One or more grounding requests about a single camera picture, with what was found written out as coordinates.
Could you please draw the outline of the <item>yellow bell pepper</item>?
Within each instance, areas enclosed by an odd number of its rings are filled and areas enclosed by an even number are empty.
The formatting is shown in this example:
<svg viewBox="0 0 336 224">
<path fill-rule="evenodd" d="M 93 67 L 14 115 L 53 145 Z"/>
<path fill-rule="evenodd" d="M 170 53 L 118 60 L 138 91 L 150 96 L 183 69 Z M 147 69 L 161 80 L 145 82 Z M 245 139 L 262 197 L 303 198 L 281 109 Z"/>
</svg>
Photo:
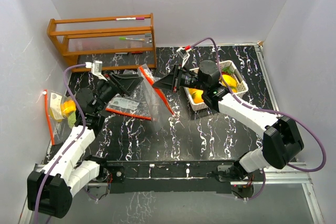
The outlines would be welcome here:
<svg viewBox="0 0 336 224">
<path fill-rule="evenodd" d="M 61 115 L 68 117 L 71 113 L 76 111 L 76 104 L 73 100 L 67 100 L 60 105 Z"/>
</svg>

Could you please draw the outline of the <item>dark green cabbage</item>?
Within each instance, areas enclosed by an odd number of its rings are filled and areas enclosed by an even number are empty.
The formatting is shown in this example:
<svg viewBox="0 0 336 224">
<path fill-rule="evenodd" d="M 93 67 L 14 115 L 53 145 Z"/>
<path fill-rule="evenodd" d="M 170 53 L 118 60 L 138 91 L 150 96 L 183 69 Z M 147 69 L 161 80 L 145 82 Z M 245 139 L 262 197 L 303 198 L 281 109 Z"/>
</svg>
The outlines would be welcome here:
<svg viewBox="0 0 336 224">
<path fill-rule="evenodd" d="M 76 113 L 73 112 L 67 117 L 67 123 L 70 128 L 73 128 L 76 122 Z"/>
</svg>

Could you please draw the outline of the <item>clear red zip bag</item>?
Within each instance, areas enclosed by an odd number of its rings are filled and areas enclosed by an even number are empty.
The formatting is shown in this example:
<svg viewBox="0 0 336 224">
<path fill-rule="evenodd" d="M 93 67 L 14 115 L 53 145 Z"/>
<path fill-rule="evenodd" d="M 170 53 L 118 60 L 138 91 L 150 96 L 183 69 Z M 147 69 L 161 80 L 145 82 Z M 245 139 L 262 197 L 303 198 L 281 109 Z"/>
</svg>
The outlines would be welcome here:
<svg viewBox="0 0 336 224">
<path fill-rule="evenodd" d="M 73 100 L 57 92 L 44 90 L 44 107 L 52 146 L 63 143 L 71 133 L 67 118 L 61 115 L 60 105 Z"/>
</svg>

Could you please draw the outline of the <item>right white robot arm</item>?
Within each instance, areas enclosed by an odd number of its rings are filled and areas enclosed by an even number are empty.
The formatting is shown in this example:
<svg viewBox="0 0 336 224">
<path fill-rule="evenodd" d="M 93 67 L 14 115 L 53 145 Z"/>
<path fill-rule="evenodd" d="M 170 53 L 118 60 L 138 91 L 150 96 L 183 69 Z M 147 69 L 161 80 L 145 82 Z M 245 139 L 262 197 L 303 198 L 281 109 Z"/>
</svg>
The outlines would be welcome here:
<svg viewBox="0 0 336 224">
<path fill-rule="evenodd" d="M 254 171 L 272 166 L 284 168 L 304 148 L 296 122 L 287 116 L 260 112 L 251 105 L 243 106 L 220 82 L 221 72 L 215 62 L 205 60 L 197 72 L 174 65 L 171 72 L 154 82 L 153 87 L 177 91 L 180 87 L 202 90 L 205 104 L 219 113 L 229 115 L 253 130 L 263 140 L 261 148 L 247 152 L 226 170 L 214 175 L 247 180 Z"/>
</svg>

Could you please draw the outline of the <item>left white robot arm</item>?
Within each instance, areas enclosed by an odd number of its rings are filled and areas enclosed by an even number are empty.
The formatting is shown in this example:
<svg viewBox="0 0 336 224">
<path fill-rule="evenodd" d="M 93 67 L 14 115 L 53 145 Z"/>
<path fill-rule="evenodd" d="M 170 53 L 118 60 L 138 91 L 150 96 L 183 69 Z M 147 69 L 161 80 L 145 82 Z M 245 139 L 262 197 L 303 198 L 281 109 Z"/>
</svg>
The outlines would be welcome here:
<svg viewBox="0 0 336 224">
<path fill-rule="evenodd" d="M 75 97 L 79 117 L 57 154 L 40 171 L 27 178 L 27 205 L 34 214 L 63 218 L 74 196 L 87 183 L 108 177 L 108 168 L 101 158 L 80 161 L 87 147 L 100 133 L 105 118 L 101 112 L 116 96 L 130 96 L 143 78 L 137 74 L 106 73 L 98 88 L 79 89 Z"/>
</svg>

